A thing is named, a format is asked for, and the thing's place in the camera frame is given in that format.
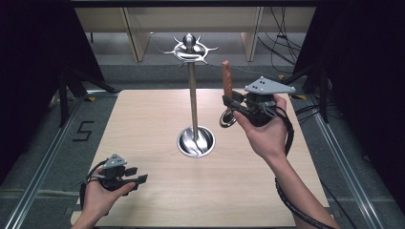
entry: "metal ornament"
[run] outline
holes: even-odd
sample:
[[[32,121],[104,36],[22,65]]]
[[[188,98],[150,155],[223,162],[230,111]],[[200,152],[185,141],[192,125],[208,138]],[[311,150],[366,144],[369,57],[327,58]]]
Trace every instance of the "metal ornament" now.
[[[178,148],[186,156],[190,157],[202,157],[206,156],[214,149],[215,137],[211,131],[207,128],[198,125],[197,119],[197,96],[196,96],[196,74],[195,63],[202,61],[207,64],[205,57],[209,51],[217,50],[208,49],[205,45],[200,43],[201,37],[196,39],[191,33],[188,33],[182,42],[174,37],[178,45],[171,52],[165,52],[167,54],[173,54],[181,61],[180,67],[187,63],[188,73],[190,75],[190,100],[191,100],[191,114],[193,120],[193,126],[184,129],[178,137]]]

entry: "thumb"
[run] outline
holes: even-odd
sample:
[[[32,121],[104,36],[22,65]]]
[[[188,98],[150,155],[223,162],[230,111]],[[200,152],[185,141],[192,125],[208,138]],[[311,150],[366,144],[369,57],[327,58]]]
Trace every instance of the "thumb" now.
[[[118,197],[124,196],[129,192],[131,192],[132,189],[135,187],[135,185],[136,185],[135,182],[127,183],[124,186],[120,187],[119,189],[115,190],[114,193],[116,193]]]
[[[236,121],[238,121],[239,125],[241,125],[245,132],[249,132],[251,129],[254,128],[249,119],[247,119],[247,117],[245,117],[240,112],[233,112],[233,116],[236,118]]]

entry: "light wood surface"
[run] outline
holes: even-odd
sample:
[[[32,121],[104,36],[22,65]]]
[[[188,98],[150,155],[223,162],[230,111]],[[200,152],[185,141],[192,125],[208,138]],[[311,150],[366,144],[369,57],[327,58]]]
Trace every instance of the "light wood surface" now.
[[[220,127],[224,90],[197,90],[199,125],[216,137],[207,156],[191,158],[177,148],[192,126],[189,90],[122,91],[92,165],[113,153],[148,174],[146,183],[120,198],[98,226],[271,227],[292,226],[292,215],[274,187],[274,174],[251,150],[238,123]],[[288,99],[295,138],[288,159],[328,206],[309,150]],[[74,223],[80,212],[74,212]]]

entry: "black backdrop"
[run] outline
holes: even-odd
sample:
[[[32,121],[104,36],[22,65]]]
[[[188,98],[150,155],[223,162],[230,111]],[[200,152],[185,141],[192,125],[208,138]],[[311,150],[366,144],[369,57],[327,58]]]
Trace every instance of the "black backdrop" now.
[[[350,20],[323,56],[331,92],[405,214],[405,2],[353,2],[346,10]],[[339,13],[328,7],[316,10],[295,72],[319,56]],[[309,84],[318,86],[319,75],[309,75]]]
[[[0,39],[1,183],[28,150],[64,67],[103,77],[74,9],[0,1]]]

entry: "brown handle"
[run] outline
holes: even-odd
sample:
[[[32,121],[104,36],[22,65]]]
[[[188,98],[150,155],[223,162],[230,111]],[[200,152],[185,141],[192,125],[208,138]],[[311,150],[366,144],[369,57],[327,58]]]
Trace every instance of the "brown handle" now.
[[[232,98],[232,76],[229,69],[229,61],[225,60],[223,62],[223,84],[224,84],[224,95]]]

